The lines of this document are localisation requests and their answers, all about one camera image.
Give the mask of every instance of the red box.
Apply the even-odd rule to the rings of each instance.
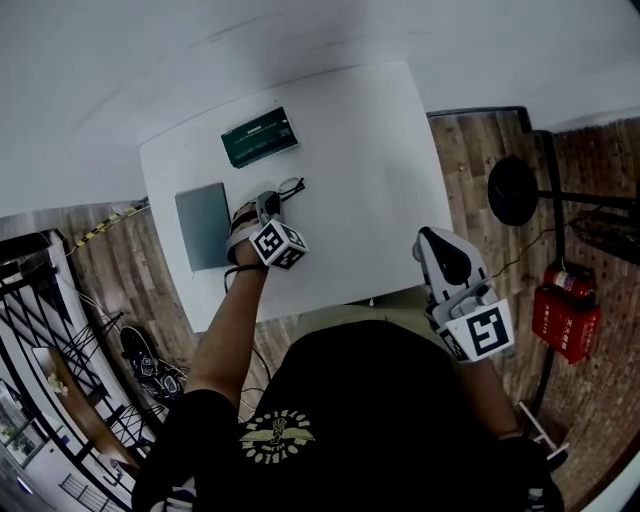
[[[588,356],[600,322],[600,308],[541,286],[533,306],[533,332],[569,360],[570,364]]]

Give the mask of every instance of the printed graphic on shirt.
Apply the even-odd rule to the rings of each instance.
[[[252,418],[245,424],[247,433],[240,438],[242,449],[258,464],[278,464],[297,455],[307,442],[315,441],[310,426],[300,411],[275,411]]]

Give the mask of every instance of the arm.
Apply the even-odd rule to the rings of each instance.
[[[243,229],[249,224],[242,224]],[[255,249],[246,240],[236,248],[240,265],[260,263]],[[227,397],[237,409],[242,385],[251,363],[251,348],[258,304],[267,270],[245,270],[235,275],[227,296],[200,340],[193,356],[185,393],[211,389]]]
[[[518,422],[491,359],[460,364],[458,377],[478,420],[498,439],[519,436]]]

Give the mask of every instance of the white wall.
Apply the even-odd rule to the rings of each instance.
[[[234,98],[408,59],[425,110],[640,106],[628,0],[5,0],[0,216],[145,195],[138,146]]]

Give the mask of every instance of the black metal railing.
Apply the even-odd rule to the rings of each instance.
[[[122,512],[122,508],[116,505],[109,498],[93,489],[90,485],[84,485],[74,478],[72,474],[67,475],[60,487],[78,503],[84,505],[92,512]]]
[[[49,405],[64,424],[69,434],[74,436],[80,443],[81,449],[78,453],[73,453],[63,442],[55,429],[48,423],[42,411],[36,406],[30,393],[22,380],[22,376],[16,370],[15,365],[7,351],[4,341],[0,337],[0,357],[4,361],[9,374],[18,390],[24,398],[25,406],[38,420],[46,435],[56,444],[60,451],[67,459],[78,469],[78,471],[89,481],[96,489],[102,492],[111,504],[117,504],[122,510],[129,510],[117,496],[109,490],[103,482],[101,482],[91,471],[84,465],[87,457],[93,459],[105,473],[113,476],[113,473],[107,469],[104,464],[94,454],[93,445],[87,443],[77,434],[75,425],[72,426],[66,415],[59,410],[58,405],[54,402],[44,384],[38,377],[38,372],[34,368],[31,358],[27,354],[27,349],[36,347],[56,348],[60,351],[61,356],[65,360],[68,368],[73,374],[78,387],[87,395],[87,399],[94,405],[100,401],[105,404],[108,409],[109,416],[104,419],[107,426],[115,434],[118,440],[127,448],[127,451],[133,459],[141,464],[146,456],[148,447],[152,441],[143,435],[145,427],[149,427],[151,432],[157,432],[157,426],[161,424],[158,414],[164,409],[163,406],[144,407],[139,399],[135,403],[125,405],[115,405],[113,399],[109,396],[105,386],[100,381],[95,369],[92,367],[90,359],[93,352],[104,343],[104,336],[115,325],[119,317],[113,318],[103,325],[96,327],[86,326],[84,329],[74,336],[71,334],[68,325],[68,312],[64,303],[61,302],[60,292],[57,289],[55,268],[45,264],[34,269],[25,275],[22,279],[6,283],[5,279],[0,278],[0,320],[3,321],[13,332],[17,340],[17,345],[22,353],[24,360],[33,374],[35,382],[40,388],[43,396],[48,400]],[[28,301],[25,300],[23,292],[30,290],[33,292],[28,294]],[[87,354],[86,349],[90,343],[95,342],[97,345],[91,355]],[[127,397],[135,395],[131,389],[124,388]],[[120,479],[114,478],[114,485],[118,488],[131,492]]]

